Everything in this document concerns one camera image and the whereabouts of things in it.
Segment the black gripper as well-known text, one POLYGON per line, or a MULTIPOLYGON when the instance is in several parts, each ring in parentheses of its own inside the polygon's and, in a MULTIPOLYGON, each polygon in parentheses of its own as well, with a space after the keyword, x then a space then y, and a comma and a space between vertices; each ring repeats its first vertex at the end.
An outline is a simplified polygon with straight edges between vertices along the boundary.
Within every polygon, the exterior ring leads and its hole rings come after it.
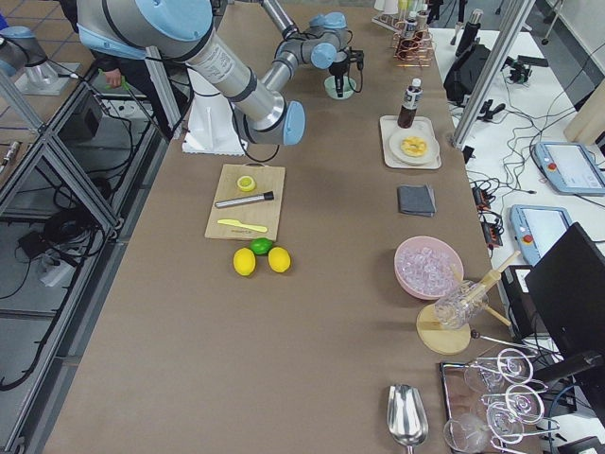
POLYGON ((364 68, 364 51, 352 49, 350 46, 337 52, 335 61, 328 68, 334 77, 335 92, 337 95, 344 94, 344 76, 349 72, 351 64, 354 63, 359 72, 364 68))

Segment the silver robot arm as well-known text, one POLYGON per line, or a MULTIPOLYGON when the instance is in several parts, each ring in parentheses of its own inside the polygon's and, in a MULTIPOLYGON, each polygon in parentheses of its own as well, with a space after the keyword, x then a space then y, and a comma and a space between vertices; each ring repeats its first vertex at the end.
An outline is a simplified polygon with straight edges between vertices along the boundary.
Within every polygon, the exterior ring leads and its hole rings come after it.
POLYGON ((283 38, 262 77, 220 39, 208 1, 79 1, 78 34, 94 51, 132 60, 157 47, 204 77, 235 107, 233 125, 242 139, 293 146, 303 138, 305 112, 280 91, 299 66, 328 69, 343 57, 349 28, 343 13, 329 12, 301 31, 279 2, 261 6, 283 38))

